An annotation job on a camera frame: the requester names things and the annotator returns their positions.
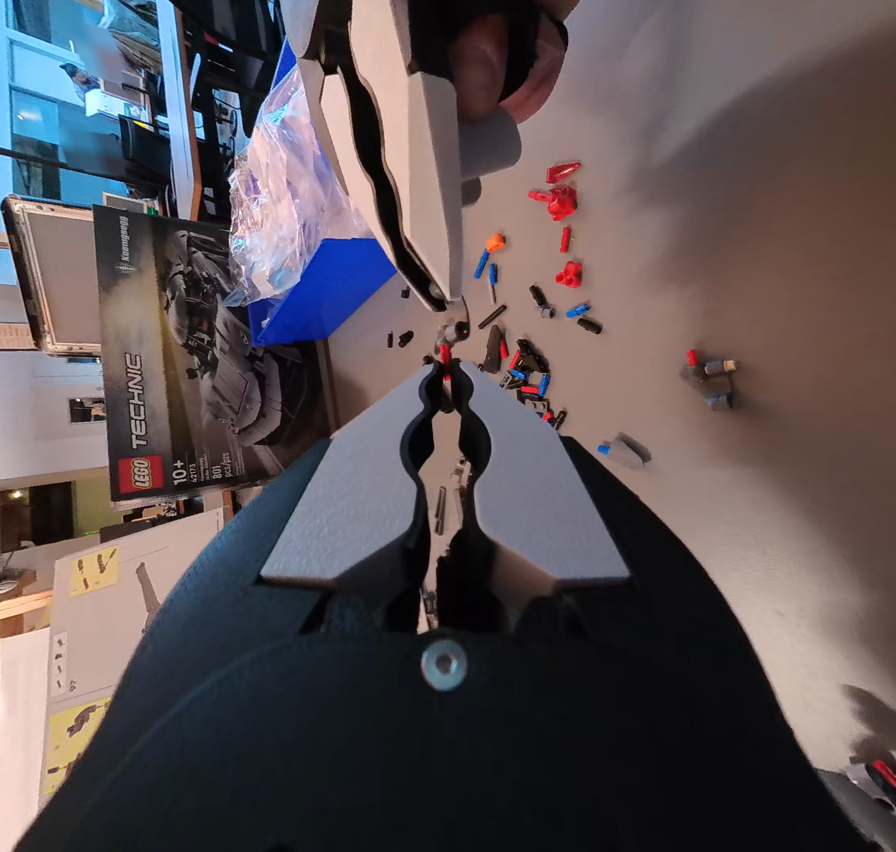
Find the person's right hand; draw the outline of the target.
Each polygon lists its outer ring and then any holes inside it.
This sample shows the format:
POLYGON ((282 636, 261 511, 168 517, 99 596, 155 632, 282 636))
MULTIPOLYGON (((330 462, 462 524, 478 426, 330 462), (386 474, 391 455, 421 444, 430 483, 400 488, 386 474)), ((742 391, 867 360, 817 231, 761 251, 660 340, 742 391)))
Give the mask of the person's right hand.
POLYGON ((511 96, 502 96, 509 31, 501 16, 479 17, 449 46, 460 117, 483 120, 500 106, 521 124, 545 105, 559 79, 568 49, 566 35, 559 26, 581 0, 534 2, 542 13, 536 57, 525 82, 511 96))

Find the black office chair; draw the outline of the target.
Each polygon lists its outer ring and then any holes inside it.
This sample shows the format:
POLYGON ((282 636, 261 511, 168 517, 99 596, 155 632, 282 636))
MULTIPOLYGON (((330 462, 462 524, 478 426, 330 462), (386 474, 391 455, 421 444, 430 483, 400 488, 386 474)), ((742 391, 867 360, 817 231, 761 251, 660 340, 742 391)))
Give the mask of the black office chair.
POLYGON ((225 89, 239 99, 245 136, 252 136, 285 42, 280 0, 209 0, 204 30, 230 55, 221 62, 225 89))

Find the framed grey board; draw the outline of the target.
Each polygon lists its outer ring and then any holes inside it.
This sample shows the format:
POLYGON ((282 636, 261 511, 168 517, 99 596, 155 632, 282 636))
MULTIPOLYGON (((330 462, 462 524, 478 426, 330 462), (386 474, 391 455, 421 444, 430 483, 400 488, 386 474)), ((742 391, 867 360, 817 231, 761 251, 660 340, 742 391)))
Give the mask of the framed grey board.
POLYGON ((2 218, 38 349, 100 357, 92 209, 10 195, 2 202, 2 218))

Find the blue plastic bin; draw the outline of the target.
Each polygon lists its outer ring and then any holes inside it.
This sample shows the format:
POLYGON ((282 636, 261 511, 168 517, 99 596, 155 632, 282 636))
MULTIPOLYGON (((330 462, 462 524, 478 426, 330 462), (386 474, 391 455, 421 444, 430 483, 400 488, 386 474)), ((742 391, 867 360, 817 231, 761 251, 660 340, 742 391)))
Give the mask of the blue plastic bin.
MULTIPOLYGON (((285 43, 271 91, 294 67, 285 43)), ((374 237, 323 241, 296 286, 247 306, 252 340, 272 346, 326 339, 394 274, 374 237)))

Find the black lego set box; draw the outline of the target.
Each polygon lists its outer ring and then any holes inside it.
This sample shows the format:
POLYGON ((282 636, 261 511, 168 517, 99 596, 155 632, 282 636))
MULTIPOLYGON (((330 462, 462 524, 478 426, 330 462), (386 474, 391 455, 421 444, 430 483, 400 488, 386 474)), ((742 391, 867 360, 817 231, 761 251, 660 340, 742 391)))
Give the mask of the black lego set box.
POLYGON ((185 499, 279 475, 331 433, 315 342, 263 346, 230 233, 92 210, 111 499, 185 499))

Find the grey panel with red pin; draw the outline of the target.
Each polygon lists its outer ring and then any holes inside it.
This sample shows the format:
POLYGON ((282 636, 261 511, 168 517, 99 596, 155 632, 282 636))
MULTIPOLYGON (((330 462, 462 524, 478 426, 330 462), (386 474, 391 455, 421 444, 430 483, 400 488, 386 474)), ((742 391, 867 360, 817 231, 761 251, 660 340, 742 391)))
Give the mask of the grey panel with red pin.
POLYGON ((737 369, 738 362, 734 359, 706 360, 697 348, 690 348, 680 377, 699 392, 711 410, 727 411, 734 407, 733 376, 737 369))

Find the white desk with wooden edge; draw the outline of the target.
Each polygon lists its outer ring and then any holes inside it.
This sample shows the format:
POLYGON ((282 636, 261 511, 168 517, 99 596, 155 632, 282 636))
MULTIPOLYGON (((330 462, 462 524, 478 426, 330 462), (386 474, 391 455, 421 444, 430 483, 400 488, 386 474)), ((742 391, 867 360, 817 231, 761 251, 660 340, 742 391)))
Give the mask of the white desk with wooden edge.
POLYGON ((197 221, 203 196, 196 120, 195 74, 187 64, 183 17, 169 0, 155 0, 162 78, 171 151, 175 211, 181 220, 197 221))

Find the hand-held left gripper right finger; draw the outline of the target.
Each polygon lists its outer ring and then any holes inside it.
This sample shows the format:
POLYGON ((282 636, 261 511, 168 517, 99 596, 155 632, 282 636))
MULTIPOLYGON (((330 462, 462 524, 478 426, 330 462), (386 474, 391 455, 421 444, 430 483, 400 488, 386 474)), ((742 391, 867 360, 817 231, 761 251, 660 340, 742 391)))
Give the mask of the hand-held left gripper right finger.
POLYGON ((467 361, 455 362, 455 407, 488 581, 626 582, 630 570, 562 437, 467 361))

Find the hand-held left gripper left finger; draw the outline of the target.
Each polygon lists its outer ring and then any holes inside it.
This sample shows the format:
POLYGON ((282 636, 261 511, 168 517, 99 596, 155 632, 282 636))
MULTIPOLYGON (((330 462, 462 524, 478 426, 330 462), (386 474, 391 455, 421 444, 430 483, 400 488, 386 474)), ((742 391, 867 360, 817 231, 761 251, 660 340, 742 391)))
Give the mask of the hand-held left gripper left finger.
POLYGON ((430 528, 438 365, 336 432, 261 570, 274 584, 421 584, 430 528))

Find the dark grey lego panel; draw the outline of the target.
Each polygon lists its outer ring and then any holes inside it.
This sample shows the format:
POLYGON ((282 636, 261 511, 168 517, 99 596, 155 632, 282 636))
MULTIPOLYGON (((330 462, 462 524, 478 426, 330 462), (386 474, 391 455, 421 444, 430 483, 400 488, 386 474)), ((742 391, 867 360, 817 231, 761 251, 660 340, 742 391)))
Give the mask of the dark grey lego panel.
POLYGON ((436 332, 435 353, 439 353, 443 346, 454 347, 464 342, 470 332, 469 309, 464 296, 448 302, 445 311, 439 316, 442 318, 442 323, 436 332))

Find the clear plastic bags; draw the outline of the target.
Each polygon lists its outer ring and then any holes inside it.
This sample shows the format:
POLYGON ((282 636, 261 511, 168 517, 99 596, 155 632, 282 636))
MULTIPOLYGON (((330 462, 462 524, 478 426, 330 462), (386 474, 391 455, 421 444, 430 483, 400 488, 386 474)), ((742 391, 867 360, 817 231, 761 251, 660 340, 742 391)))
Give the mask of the clear plastic bags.
POLYGON ((311 122, 296 67, 263 101, 230 176, 230 307, 296 286, 323 241, 372 239, 311 122))

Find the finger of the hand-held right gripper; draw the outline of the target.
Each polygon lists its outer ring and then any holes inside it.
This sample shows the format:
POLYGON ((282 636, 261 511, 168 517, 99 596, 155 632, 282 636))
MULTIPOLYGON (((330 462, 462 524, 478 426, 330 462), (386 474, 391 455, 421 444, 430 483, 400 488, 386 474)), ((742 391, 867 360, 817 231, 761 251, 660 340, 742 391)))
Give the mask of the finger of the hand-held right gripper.
POLYGON ((320 105, 347 194, 426 308, 446 309, 446 202, 422 81, 399 82, 398 118, 382 121, 355 62, 338 61, 320 105))
POLYGON ((410 0, 352 0, 347 30, 350 195, 420 300, 453 303, 463 254, 454 85, 412 56, 410 0))

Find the instruction booklet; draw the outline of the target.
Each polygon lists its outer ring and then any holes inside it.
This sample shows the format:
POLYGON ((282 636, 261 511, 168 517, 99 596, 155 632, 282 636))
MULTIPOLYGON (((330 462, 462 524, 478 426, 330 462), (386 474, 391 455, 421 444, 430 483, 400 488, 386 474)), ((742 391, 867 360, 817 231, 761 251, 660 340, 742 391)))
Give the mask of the instruction booklet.
POLYGON ((56 561, 39 807, 96 734, 162 603, 229 516, 206 511, 56 561))

